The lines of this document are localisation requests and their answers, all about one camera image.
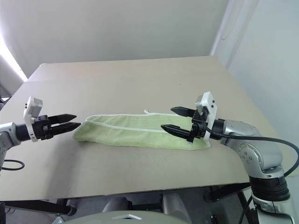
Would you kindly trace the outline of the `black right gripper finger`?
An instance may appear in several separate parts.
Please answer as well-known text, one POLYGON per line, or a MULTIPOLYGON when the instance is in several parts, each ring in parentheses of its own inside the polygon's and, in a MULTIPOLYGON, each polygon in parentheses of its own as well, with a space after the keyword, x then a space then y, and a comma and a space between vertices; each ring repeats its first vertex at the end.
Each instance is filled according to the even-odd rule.
POLYGON ((193 109, 189 109, 181 106, 173 107, 171 108, 171 111, 183 117, 193 117, 194 113, 196 112, 193 109))
POLYGON ((185 139, 190 140, 190 131, 180 128, 179 126, 175 125, 161 125, 161 128, 166 131, 167 133, 185 139))

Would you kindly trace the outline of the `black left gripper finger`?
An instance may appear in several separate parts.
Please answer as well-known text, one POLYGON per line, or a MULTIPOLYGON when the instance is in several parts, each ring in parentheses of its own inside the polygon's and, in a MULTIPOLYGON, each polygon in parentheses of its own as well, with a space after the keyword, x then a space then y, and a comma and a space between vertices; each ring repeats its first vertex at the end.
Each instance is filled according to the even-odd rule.
POLYGON ((73 114, 59 114, 55 116, 48 117, 51 124, 62 124, 75 119, 77 116, 73 114))
POLYGON ((76 128, 78 128, 80 125, 81 124, 77 122, 67 122, 67 123, 60 124, 58 126, 52 126, 50 132, 52 136, 60 135, 63 133, 71 132, 76 128))

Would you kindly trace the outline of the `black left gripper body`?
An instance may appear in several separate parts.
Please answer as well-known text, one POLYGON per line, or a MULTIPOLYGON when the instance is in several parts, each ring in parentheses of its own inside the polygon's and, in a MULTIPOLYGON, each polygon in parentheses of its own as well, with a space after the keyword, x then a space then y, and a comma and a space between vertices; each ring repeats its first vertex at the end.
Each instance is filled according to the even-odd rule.
POLYGON ((32 124, 34 134, 38 140, 53 138, 51 123, 47 115, 41 115, 34 119, 32 124))

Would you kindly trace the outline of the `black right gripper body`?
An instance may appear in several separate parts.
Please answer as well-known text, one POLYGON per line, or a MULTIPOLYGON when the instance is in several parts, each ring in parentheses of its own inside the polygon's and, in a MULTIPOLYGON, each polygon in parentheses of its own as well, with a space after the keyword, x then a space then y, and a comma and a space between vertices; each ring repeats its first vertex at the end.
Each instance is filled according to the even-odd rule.
POLYGON ((187 137, 187 141, 193 143, 194 139, 204 138, 206 129, 203 123, 206 122, 206 114, 199 113, 198 111, 194 111, 192 115, 192 127, 187 137))

